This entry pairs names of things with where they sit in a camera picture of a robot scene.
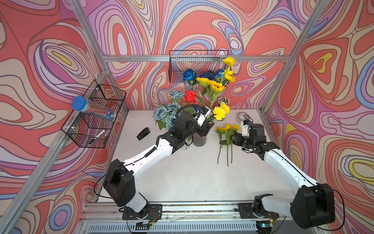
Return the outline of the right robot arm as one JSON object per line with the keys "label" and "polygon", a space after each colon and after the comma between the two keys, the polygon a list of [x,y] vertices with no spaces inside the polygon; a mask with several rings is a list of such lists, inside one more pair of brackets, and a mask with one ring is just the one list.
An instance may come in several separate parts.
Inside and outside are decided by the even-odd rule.
{"label": "right robot arm", "polygon": [[321,184],[298,168],[274,142],[267,141],[264,127],[251,121],[241,122],[241,133],[231,136],[232,142],[249,149],[273,167],[293,191],[293,198],[281,199],[273,194],[255,197],[252,212],[261,217],[277,213],[293,218],[296,224],[308,229],[333,223],[335,216],[334,190]]}

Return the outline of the tall sunflower bunch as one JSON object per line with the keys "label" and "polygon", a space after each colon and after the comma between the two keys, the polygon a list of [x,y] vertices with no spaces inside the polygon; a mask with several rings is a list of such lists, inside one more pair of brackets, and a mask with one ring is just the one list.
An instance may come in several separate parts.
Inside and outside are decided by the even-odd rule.
{"label": "tall sunflower bunch", "polygon": [[209,80],[207,78],[196,78],[196,80],[200,86],[207,88],[213,93],[221,93],[226,89],[222,83],[218,83],[214,80]]}

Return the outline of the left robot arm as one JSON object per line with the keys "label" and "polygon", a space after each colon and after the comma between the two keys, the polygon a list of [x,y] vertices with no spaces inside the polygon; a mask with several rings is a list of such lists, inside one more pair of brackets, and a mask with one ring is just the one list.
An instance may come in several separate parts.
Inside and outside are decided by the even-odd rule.
{"label": "left robot arm", "polygon": [[157,137],[155,145],[128,160],[111,162],[103,176],[103,187],[118,207],[129,207],[141,213],[148,206],[147,200],[136,190],[135,181],[158,161],[178,151],[186,140],[198,134],[207,136],[214,125],[208,123],[212,111],[197,104],[180,108],[175,114],[175,124],[166,133]]}

